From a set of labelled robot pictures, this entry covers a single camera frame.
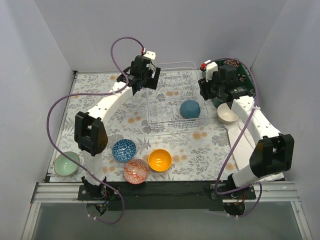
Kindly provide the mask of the green compartment tray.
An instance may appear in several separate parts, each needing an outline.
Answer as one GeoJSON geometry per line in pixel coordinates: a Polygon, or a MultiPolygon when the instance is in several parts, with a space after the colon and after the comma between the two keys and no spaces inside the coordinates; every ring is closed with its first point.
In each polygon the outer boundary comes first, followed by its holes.
{"type": "Polygon", "coordinates": [[[235,99],[256,95],[253,77],[236,58],[207,60],[201,64],[200,70],[202,78],[198,80],[198,85],[205,101],[219,99],[231,107],[235,99]]]}

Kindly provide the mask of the dark blue bowl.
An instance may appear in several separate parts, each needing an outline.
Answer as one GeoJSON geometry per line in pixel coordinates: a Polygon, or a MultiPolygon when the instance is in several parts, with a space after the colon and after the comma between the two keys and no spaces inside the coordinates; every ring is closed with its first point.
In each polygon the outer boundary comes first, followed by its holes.
{"type": "Polygon", "coordinates": [[[186,119],[194,119],[200,116],[201,109],[197,101],[188,99],[181,104],[179,112],[186,119]]]}

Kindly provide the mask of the white wire dish rack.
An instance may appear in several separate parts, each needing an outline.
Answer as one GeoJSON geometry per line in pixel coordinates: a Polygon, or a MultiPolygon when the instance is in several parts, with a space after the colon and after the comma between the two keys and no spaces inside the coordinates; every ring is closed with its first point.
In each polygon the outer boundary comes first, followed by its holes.
{"type": "Polygon", "coordinates": [[[152,130],[172,130],[199,127],[209,117],[206,101],[200,95],[198,80],[202,72],[189,61],[157,63],[160,68],[157,88],[146,90],[146,119],[152,130]],[[199,104],[196,118],[185,118],[180,107],[187,100],[199,104]]]}

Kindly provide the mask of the blue patterned bowl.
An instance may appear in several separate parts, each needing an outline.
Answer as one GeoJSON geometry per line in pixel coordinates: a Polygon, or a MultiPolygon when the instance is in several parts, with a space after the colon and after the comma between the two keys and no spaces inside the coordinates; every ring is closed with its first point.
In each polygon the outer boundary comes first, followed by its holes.
{"type": "Polygon", "coordinates": [[[129,162],[135,157],[136,153],[136,144],[130,139],[121,139],[112,148],[113,157],[120,163],[129,162]]]}

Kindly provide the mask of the yellow bowl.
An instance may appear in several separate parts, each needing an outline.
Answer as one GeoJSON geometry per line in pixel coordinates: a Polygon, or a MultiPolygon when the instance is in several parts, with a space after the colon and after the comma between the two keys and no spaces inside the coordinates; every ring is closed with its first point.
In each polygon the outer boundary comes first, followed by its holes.
{"type": "Polygon", "coordinates": [[[172,155],[165,149],[155,149],[148,156],[148,164],[156,172],[167,171],[171,167],[172,162],[172,155]]]}

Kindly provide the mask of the red patterned bowl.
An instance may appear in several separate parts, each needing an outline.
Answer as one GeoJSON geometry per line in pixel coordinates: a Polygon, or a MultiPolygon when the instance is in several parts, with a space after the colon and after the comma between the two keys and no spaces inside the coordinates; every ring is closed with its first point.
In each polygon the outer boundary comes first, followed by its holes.
{"type": "Polygon", "coordinates": [[[150,174],[149,165],[142,159],[132,159],[124,166],[124,178],[133,185],[142,184],[150,174]]]}

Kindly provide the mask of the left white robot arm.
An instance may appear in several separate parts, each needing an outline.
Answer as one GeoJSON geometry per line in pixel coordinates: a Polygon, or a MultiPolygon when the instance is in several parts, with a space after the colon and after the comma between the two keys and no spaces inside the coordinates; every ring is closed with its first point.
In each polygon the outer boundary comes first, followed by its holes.
{"type": "Polygon", "coordinates": [[[160,71],[155,66],[156,53],[147,51],[138,55],[124,73],[117,77],[109,95],[103,97],[95,106],[86,112],[78,112],[75,116],[74,140],[84,157],[84,167],[88,170],[81,180],[90,186],[89,194],[95,200],[106,196],[103,171],[102,152],[108,144],[105,126],[114,113],[136,92],[142,88],[155,90],[160,71]]]}

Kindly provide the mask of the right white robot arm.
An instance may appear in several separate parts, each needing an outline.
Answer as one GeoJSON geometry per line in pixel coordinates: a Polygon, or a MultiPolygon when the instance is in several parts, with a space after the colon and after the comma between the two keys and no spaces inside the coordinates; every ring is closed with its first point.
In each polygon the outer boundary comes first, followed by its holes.
{"type": "Polygon", "coordinates": [[[216,181],[217,195],[237,199],[245,189],[257,181],[291,169],[295,140],[291,134],[283,134],[275,128],[258,107],[258,92],[249,89],[238,80],[234,65],[218,66],[204,62],[200,70],[205,77],[198,81],[200,95],[204,100],[219,97],[241,119],[251,134],[255,148],[249,163],[243,169],[228,176],[223,185],[216,181]]]}

